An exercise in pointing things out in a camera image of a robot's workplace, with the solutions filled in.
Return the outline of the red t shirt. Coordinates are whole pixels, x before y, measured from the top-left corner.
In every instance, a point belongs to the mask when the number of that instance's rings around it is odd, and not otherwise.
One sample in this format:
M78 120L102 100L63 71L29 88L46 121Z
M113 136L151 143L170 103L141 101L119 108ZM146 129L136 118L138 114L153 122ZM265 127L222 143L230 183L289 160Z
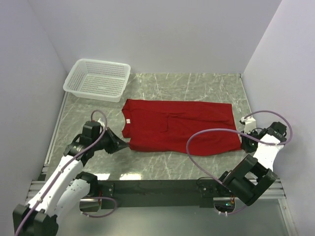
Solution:
M128 99L122 108L124 138L139 152L189 152L208 156L241 148L232 105L201 101Z

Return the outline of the white plastic basket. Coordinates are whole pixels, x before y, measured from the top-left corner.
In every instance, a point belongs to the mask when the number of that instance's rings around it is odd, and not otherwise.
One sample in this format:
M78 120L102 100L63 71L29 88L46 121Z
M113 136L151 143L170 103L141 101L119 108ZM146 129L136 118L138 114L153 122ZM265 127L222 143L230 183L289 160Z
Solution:
M79 59L70 70L63 89L77 97L119 102L131 67L125 63Z

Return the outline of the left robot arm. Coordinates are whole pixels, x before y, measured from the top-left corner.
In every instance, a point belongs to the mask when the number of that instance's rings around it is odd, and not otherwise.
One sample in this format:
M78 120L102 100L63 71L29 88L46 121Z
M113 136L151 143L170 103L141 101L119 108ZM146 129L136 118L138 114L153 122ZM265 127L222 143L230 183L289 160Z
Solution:
M113 154L129 146L100 121L87 121L82 132L66 147L58 167L38 193L25 205L13 211L14 232L17 236L54 236L62 217L82 198L118 203L102 196L97 176L82 169L94 153L105 150Z

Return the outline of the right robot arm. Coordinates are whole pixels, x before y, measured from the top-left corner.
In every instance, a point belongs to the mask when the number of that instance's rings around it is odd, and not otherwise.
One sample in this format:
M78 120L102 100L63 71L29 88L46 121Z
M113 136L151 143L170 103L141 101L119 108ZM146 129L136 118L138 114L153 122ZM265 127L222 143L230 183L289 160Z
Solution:
M281 122L242 136L241 149L247 156L232 171L222 174L216 184L217 193L227 196L232 192L245 205L252 205L278 178L273 166L285 136L286 126Z

